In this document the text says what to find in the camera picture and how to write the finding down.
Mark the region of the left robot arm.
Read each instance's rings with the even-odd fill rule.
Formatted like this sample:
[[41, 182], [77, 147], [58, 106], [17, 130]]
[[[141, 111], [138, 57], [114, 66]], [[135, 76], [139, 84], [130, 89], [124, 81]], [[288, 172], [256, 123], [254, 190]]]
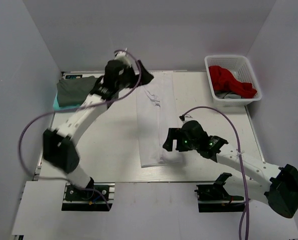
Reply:
[[123, 58], [108, 61], [104, 75], [96, 79], [81, 110], [56, 129], [47, 129], [43, 133], [43, 159], [65, 174], [82, 199], [88, 200], [94, 195], [94, 180], [80, 166], [76, 145], [89, 126], [118, 100], [121, 90], [134, 89], [153, 80], [154, 76], [140, 60], [135, 63], [138, 74]]

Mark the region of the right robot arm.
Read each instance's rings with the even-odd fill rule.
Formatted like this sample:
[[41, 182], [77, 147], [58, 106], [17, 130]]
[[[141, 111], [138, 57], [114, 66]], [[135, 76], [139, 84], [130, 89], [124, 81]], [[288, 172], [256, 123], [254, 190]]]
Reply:
[[195, 120], [181, 128], [170, 128], [163, 144], [168, 152], [196, 151], [203, 158], [231, 167], [246, 176], [246, 184], [231, 173], [222, 173], [213, 183], [198, 184], [195, 192], [201, 213], [241, 212], [247, 188], [250, 200], [267, 204], [284, 218], [292, 218], [298, 210], [298, 170], [286, 164], [280, 167], [239, 153], [229, 142], [208, 135]]

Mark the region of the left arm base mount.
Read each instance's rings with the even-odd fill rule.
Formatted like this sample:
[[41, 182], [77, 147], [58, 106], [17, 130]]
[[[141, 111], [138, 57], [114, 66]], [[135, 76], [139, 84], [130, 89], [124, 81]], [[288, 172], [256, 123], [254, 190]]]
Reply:
[[[94, 189], [99, 191], [106, 201], [109, 208], [114, 201], [115, 184], [99, 183], [94, 184]], [[74, 186], [66, 184], [62, 211], [64, 212], [108, 212], [106, 202], [97, 192], [79, 191]]]

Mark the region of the white t-shirt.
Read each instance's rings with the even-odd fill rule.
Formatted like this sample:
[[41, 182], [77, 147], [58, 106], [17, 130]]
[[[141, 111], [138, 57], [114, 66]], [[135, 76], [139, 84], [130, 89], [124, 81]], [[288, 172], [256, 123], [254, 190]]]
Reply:
[[179, 127], [172, 73], [155, 72], [149, 84], [136, 89], [136, 111], [141, 167], [183, 163], [183, 154], [162, 147], [168, 130]]

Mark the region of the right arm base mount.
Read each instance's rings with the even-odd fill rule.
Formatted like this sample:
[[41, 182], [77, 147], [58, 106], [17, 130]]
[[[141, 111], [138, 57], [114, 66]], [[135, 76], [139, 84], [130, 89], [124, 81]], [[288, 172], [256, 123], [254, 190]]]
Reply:
[[222, 185], [199, 184], [194, 191], [200, 213], [238, 213], [245, 209], [244, 197], [229, 195]]

